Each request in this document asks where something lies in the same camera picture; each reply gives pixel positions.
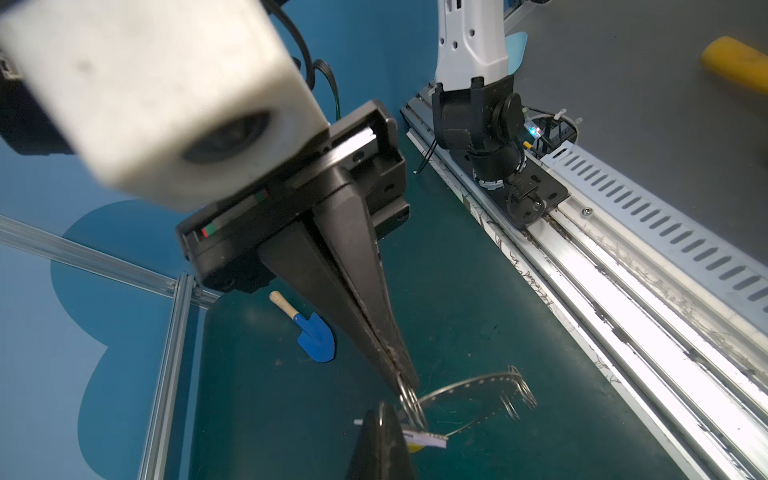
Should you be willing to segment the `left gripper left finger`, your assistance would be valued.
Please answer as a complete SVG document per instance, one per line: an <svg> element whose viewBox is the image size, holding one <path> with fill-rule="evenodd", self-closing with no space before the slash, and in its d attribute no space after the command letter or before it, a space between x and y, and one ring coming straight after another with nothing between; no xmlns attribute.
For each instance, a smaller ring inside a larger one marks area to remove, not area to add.
<svg viewBox="0 0 768 480"><path fill-rule="evenodd" d="M385 478L385 412L381 402L362 419L361 429L346 473L347 479L382 480Z"/></svg>

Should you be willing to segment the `large keyring with yellow grip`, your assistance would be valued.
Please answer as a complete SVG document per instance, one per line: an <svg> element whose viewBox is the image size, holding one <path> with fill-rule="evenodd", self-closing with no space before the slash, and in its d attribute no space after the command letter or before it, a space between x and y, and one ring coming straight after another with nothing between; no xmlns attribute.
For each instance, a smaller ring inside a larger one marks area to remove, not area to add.
<svg viewBox="0 0 768 480"><path fill-rule="evenodd" d="M512 421L519 421L520 415L513 404L514 398L520 398L528 409L534 409L538 402L521 372L513 365L504 371L471 377L441 387L416 398L414 394L406 401L398 417L403 423L413 426L417 431L431 432L452 436L468 431L476 425L491 419L498 412L504 413ZM428 429L426 410L442 407L451 401L467 402L479 411L469 420L451 427L446 433Z"/></svg>

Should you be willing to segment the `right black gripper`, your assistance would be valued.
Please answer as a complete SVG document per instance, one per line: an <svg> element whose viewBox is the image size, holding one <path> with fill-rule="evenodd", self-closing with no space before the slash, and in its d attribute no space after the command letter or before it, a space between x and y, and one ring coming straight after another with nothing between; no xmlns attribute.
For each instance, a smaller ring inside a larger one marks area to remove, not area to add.
<svg viewBox="0 0 768 480"><path fill-rule="evenodd" d="M410 216L397 140L395 118L371 100L265 178L176 227L204 287L253 293L276 275L343 330L396 394L419 385L377 241ZM293 223L314 207L318 229Z"/></svg>

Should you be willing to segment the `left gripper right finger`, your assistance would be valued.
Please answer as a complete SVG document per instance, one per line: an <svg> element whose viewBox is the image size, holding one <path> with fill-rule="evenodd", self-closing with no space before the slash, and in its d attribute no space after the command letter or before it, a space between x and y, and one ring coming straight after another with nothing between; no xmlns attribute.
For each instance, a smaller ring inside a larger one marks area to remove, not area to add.
<svg viewBox="0 0 768 480"><path fill-rule="evenodd" d="M386 403L383 404L383 478L417 478L397 413L392 405Z"/></svg>

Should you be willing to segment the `silver key with white tag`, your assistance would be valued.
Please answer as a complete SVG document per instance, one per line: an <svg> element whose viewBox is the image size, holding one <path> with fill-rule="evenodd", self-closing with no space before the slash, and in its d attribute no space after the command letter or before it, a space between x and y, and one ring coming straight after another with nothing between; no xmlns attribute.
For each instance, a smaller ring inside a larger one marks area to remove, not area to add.
<svg viewBox="0 0 768 480"><path fill-rule="evenodd" d="M425 448L446 449L449 442L447 435L417 431L413 426L403 423L399 418L403 436L410 453L419 452ZM375 420L373 431L365 428L365 420L357 418L353 424L360 428L360 435L356 441L355 449L369 449L372 451L383 449L383 420Z"/></svg>

